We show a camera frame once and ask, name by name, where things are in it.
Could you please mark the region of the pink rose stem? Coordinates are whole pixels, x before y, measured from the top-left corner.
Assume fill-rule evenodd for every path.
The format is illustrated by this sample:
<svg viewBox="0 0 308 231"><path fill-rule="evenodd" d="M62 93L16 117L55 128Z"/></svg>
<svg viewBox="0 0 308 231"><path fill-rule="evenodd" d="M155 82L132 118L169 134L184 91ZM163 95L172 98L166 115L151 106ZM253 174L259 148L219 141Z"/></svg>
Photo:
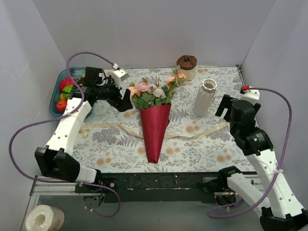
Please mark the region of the pink rose stem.
<svg viewBox="0 0 308 231"><path fill-rule="evenodd" d="M142 78L141 83L142 85L139 91L141 92L141 98L144 101L142 106L143 109L170 104L168 88L166 86L159 88L158 82L155 84L149 84L148 78L144 77Z"/></svg>
<svg viewBox="0 0 308 231"><path fill-rule="evenodd" d="M150 89L147 83L142 82L135 85L131 82L128 89L130 90L130 99L137 109L147 109L149 107L148 102L142 97L146 95Z"/></svg>

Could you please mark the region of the peach rose stem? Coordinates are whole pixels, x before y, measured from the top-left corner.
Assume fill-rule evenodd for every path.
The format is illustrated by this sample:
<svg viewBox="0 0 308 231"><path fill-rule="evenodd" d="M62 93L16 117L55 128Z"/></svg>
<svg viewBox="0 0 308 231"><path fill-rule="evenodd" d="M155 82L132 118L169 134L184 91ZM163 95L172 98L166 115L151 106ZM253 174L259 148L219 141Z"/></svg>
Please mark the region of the peach rose stem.
<svg viewBox="0 0 308 231"><path fill-rule="evenodd" d="M174 90L180 86L184 86L187 82L187 77L180 74L177 70L173 71L173 76L167 80L167 101L166 104L171 103L174 95Z"/></svg>

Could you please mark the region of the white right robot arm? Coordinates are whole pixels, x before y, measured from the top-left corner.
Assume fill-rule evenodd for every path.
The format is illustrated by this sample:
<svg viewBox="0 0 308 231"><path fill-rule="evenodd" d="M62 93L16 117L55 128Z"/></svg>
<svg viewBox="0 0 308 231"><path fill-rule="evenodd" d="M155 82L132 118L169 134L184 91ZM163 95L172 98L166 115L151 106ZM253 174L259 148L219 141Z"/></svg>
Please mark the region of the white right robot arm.
<svg viewBox="0 0 308 231"><path fill-rule="evenodd" d="M215 113L230 124L230 133L254 167L265 193L253 186L234 166L219 171L218 187L237 192L254 208L265 231L298 231L308 226L308 211L297 200L281 169L273 144L267 133L256 126L255 115L260 109L243 99L224 95Z"/></svg>

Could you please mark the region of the red wrapping paper sheet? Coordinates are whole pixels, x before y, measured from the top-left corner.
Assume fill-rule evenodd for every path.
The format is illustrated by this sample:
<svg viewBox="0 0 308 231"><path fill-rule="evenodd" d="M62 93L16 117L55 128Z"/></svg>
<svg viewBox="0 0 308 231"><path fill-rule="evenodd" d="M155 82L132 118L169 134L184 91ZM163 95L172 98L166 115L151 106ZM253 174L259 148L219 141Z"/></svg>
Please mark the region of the red wrapping paper sheet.
<svg viewBox="0 0 308 231"><path fill-rule="evenodd" d="M171 104L141 109L141 125L149 163L159 161L166 129L169 125Z"/></svg>

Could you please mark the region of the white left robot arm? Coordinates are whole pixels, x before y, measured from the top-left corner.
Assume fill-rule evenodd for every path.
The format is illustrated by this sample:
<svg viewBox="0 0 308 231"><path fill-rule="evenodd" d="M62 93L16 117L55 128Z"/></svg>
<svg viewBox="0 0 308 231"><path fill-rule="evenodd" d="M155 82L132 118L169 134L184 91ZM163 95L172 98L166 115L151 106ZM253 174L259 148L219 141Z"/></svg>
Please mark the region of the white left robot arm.
<svg viewBox="0 0 308 231"><path fill-rule="evenodd" d="M68 95L66 107L53 136L45 147L37 148L35 158L43 176L67 182L85 182L93 193L102 188L100 171L82 166L71 155L84 119L97 101L107 101L119 112L132 109L130 90L121 94L121 82L128 78L123 69L107 76L103 69L86 67L85 75L77 81Z"/></svg>

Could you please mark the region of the cream printed ribbon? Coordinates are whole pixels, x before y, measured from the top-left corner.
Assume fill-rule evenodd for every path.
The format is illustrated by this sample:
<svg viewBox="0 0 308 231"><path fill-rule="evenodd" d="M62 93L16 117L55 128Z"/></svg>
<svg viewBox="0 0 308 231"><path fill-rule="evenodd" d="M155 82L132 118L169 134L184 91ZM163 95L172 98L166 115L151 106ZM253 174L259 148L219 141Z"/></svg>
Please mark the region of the cream printed ribbon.
<svg viewBox="0 0 308 231"><path fill-rule="evenodd" d="M165 140L169 140L169 139L197 140L197 139L205 137L209 134L212 134L228 126L229 125L227 124L227 122L222 122L218 124L218 126L216 127L212 127L210 129L204 130L190 137L183 136L183 135L176 135L176 134L165 134L164 139ZM77 136L80 138L86 138L89 135L91 128L119 128L119 129L124 130L126 133L132 135L133 137L141 138L141 139L144 138L143 135L136 133L132 128L128 128L119 123L84 123L79 129Z"/></svg>

